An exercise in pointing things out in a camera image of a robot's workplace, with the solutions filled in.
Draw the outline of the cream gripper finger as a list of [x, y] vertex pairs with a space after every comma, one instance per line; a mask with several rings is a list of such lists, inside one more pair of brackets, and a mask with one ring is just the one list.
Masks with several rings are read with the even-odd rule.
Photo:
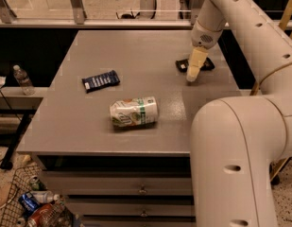
[[198, 77], [200, 68], [208, 57], [208, 50], [205, 47], [194, 47], [189, 58], [189, 65], [187, 68], [186, 79], [193, 82]]

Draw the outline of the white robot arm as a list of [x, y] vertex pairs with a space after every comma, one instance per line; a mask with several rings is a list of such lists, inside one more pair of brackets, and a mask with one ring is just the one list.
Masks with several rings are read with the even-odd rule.
[[269, 165], [292, 156], [292, 39], [253, 0], [204, 0], [192, 30], [187, 80], [197, 78], [225, 27], [261, 93], [213, 100], [193, 120], [197, 227], [278, 227]]

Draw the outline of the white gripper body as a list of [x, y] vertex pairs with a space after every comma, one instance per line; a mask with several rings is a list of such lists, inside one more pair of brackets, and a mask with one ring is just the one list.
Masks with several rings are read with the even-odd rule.
[[191, 32], [192, 45], [210, 49], [216, 45], [222, 31], [223, 23], [212, 23], [204, 26], [199, 21], [196, 21]]

